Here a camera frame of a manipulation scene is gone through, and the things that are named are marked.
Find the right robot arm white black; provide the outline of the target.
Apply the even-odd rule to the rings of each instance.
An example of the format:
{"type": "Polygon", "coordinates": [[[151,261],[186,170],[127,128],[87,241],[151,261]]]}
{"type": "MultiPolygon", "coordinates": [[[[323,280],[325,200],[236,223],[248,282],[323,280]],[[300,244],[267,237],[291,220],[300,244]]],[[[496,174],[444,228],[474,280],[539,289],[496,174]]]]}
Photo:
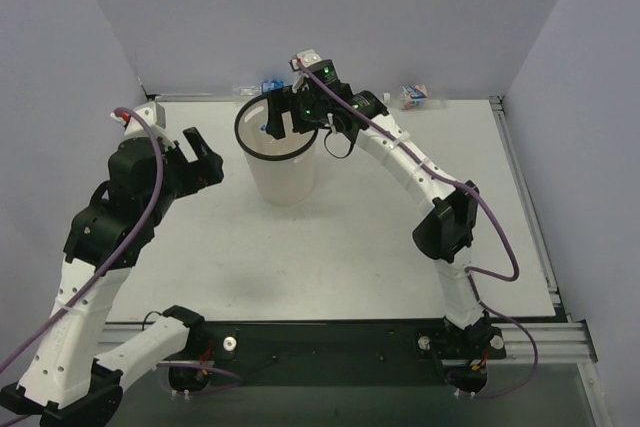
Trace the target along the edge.
{"type": "Polygon", "coordinates": [[[289,118],[297,134],[320,130],[341,134],[350,147],[377,160],[424,216],[412,238],[435,263],[446,321],[462,331],[484,323],[486,312],[467,270],[479,204],[476,186],[437,167],[398,125],[385,103],[370,91],[353,92],[339,79],[331,60],[313,52],[299,53],[290,66],[295,82],[267,94],[267,134],[285,138],[284,120],[289,118]]]}

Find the white bin with black rim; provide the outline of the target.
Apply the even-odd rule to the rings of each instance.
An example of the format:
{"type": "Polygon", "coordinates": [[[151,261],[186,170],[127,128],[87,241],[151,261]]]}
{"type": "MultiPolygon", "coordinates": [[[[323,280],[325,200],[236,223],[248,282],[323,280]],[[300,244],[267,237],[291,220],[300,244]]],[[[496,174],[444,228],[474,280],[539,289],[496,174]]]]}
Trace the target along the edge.
{"type": "Polygon", "coordinates": [[[308,197],[315,185],[318,134],[295,133],[291,117],[285,115],[286,137],[276,140],[260,132],[267,119],[266,96],[256,96],[239,110],[234,135],[259,194],[274,205],[293,205],[308,197]]]}

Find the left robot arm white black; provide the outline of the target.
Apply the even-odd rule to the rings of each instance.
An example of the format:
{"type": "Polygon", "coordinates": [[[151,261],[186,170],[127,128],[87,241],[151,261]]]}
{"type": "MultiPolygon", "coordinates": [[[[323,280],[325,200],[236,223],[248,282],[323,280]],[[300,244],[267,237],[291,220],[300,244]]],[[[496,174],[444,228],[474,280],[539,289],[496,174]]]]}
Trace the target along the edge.
{"type": "Polygon", "coordinates": [[[146,112],[120,110],[125,136],[108,160],[109,177],[73,219],[49,320],[22,377],[1,390],[1,405],[42,426],[104,426],[124,393],[166,358],[204,349],[203,317],[172,306],[118,347],[97,351],[115,297],[171,204],[219,184],[223,160],[195,127],[183,135],[188,160],[164,125],[146,112]]]}

